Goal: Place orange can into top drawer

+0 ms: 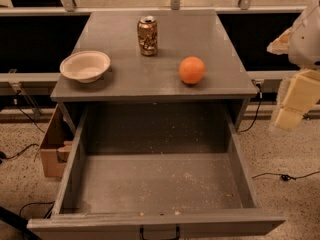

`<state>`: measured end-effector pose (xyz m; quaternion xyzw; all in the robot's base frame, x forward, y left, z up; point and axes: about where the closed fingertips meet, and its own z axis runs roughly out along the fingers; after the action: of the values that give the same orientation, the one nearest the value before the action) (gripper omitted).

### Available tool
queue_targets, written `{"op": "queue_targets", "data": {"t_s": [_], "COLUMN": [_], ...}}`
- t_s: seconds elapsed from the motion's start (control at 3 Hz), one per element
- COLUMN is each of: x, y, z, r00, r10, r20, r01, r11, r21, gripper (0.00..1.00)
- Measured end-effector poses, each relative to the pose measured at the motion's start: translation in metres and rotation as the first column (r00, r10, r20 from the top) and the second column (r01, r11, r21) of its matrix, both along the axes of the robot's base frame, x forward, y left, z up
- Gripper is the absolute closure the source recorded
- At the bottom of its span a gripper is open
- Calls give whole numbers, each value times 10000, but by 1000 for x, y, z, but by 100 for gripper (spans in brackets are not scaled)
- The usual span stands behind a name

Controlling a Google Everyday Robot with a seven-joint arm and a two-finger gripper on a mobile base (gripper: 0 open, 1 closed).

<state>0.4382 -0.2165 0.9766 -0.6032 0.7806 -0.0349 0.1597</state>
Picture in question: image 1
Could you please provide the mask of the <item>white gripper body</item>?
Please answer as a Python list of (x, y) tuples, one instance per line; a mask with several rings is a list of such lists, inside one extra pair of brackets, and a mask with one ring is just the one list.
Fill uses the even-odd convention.
[(320, 69), (320, 0), (313, 0), (294, 21), (288, 58), (300, 68)]

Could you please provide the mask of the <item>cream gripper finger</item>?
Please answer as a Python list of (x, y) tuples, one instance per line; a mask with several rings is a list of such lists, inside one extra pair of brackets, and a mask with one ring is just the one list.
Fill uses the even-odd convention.
[(320, 100), (320, 72), (303, 69), (280, 83), (271, 116), (272, 132), (291, 132)]
[(275, 55), (287, 54), (289, 52), (290, 34), (291, 29), (286, 29), (279, 37), (268, 45), (267, 51)]

